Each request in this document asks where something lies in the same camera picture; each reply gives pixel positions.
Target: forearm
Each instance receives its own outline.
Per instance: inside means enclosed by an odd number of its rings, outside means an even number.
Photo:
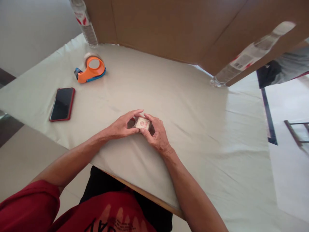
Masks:
[[[101,131],[56,159],[31,182],[45,180],[57,185],[61,193],[107,141],[104,131]]]
[[[194,232],[228,231],[217,210],[173,150],[162,155],[184,216]]]

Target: hand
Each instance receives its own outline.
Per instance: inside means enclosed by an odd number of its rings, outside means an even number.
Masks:
[[[144,110],[134,110],[120,116],[115,122],[113,122],[108,128],[104,129],[102,133],[108,140],[120,139],[127,137],[131,134],[139,132],[138,128],[128,129],[128,122],[131,118],[142,117],[140,115]]]
[[[174,149],[172,148],[167,139],[163,122],[160,119],[151,116],[150,114],[144,113],[144,115],[146,119],[151,121],[155,133],[153,136],[151,136],[148,130],[142,128],[141,133],[143,134],[143,136],[145,136],[149,144],[154,149],[156,149],[161,155],[169,155],[170,153],[172,153]]]

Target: cardboard backdrop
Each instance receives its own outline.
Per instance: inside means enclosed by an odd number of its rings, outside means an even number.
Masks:
[[[216,75],[283,21],[297,26],[228,86],[309,37],[308,0],[85,0],[98,42],[197,64]]]

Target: small box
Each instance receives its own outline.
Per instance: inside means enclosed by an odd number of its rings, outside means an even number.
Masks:
[[[151,126],[150,120],[144,119],[144,118],[141,118],[141,117],[136,117],[135,118],[135,125],[133,127],[138,128],[138,129],[144,128],[144,129],[149,131],[150,126]]]

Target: black pants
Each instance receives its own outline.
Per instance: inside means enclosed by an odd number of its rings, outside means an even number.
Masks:
[[[87,183],[80,204],[91,197],[101,195],[106,192],[121,191],[125,185],[100,169],[92,166],[90,178]],[[161,206],[157,205],[148,198],[134,191],[134,196],[142,208],[147,221],[156,229],[157,232],[170,232],[172,230],[173,214]]]
[[[260,89],[271,85],[276,75],[281,72],[281,66],[277,61],[271,61],[257,70],[257,78]]]

